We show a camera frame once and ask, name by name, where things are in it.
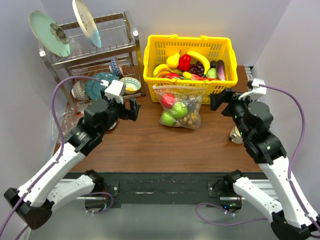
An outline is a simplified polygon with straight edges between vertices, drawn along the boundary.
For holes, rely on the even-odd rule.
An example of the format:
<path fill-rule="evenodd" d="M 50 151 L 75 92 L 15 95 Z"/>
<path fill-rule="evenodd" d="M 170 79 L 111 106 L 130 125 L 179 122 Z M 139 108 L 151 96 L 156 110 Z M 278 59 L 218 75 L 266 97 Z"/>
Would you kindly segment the brown longan bunch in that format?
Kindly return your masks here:
<path fill-rule="evenodd" d="M 180 94 L 177 102 L 184 103 L 188 108 L 188 113 L 183 118 L 175 118 L 174 127 L 183 127 L 196 130 L 201 125 L 201 117 L 199 110 L 201 108 L 203 98 L 201 95 Z"/>

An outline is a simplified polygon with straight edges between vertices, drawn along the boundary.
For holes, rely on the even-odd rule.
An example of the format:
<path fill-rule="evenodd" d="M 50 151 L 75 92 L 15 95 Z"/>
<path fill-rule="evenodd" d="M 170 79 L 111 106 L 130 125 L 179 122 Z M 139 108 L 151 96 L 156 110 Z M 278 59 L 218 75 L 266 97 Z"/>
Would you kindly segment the clear polka dot zip bag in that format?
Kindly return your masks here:
<path fill-rule="evenodd" d="M 190 86 L 153 86 L 153 92 L 163 107 L 159 123 L 172 128 L 196 130 L 201 125 L 199 114 L 206 88 Z"/>

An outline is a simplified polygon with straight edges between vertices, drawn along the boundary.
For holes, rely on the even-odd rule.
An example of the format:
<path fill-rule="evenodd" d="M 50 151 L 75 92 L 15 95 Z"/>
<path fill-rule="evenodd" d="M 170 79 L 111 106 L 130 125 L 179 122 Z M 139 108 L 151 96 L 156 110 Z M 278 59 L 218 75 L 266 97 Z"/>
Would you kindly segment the green apple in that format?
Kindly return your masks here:
<path fill-rule="evenodd" d="M 188 114 L 188 107 L 183 102 L 176 102 L 171 108 L 171 113 L 176 119 L 184 118 Z"/>
<path fill-rule="evenodd" d="M 172 127 L 176 123 L 176 119 L 172 116 L 172 114 L 169 111 L 164 111 L 162 113 L 160 122 L 168 127 Z"/>

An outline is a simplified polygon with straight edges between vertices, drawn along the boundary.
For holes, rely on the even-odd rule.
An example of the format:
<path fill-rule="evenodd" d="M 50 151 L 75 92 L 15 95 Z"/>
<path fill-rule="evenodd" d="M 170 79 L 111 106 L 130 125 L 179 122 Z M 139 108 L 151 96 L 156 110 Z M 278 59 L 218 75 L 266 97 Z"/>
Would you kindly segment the red apple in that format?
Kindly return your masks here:
<path fill-rule="evenodd" d="M 176 97 L 171 93 L 165 93 L 161 99 L 160 103 L 164 108 L 171 109 L 176 102 Z"/>

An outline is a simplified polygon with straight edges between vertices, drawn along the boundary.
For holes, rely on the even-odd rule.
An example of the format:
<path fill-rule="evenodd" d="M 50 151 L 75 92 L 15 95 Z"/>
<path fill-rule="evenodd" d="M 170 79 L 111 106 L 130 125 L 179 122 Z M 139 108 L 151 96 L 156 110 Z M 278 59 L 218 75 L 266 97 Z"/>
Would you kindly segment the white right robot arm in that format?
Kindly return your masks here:
<path fill-rule="evenodd" d="M 215 187 L 230 197 L 239 195 L 259 210 L 269 221 L 280 240 L 306 240 L 320 226 L 320 216 L 308 203 L 301 189 L 292 189 L 297 181 L 289 173 L 290 161 L 280 139 L 271 131 L 273 115 L 263 102 L 226 88 L 220 94 L 210 94 L 210 109 L 215 111 L 222 103 L 222 115 L 232 117 L 243 140 L 246 152 L 263 171 L 277 199 L 256 187 L 239 170 L 217 182 Z"/>

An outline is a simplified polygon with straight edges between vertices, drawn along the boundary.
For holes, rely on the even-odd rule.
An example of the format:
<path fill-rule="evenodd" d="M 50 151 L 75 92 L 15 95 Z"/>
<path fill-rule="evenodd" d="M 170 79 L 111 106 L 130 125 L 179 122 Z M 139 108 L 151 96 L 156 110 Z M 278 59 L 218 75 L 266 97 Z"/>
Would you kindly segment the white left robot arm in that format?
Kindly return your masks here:
<path fill-rule="evenodd" d="M 60 180 L 101 142 L 117 120 L 136 121 L 141 105 L 129 99 L 130 108 L 116 100 L 98 99 L 85 110 L 83 117 L 69 132 L 56 154 L 25 184 L 8 188 L 4 198 L 12 210 L 32 230 L 43 226 L 53 212 L 82 195 L 99 196 L 104 180 L 94 170 L 88 170 L 65 189 L 56 189 Z"/>

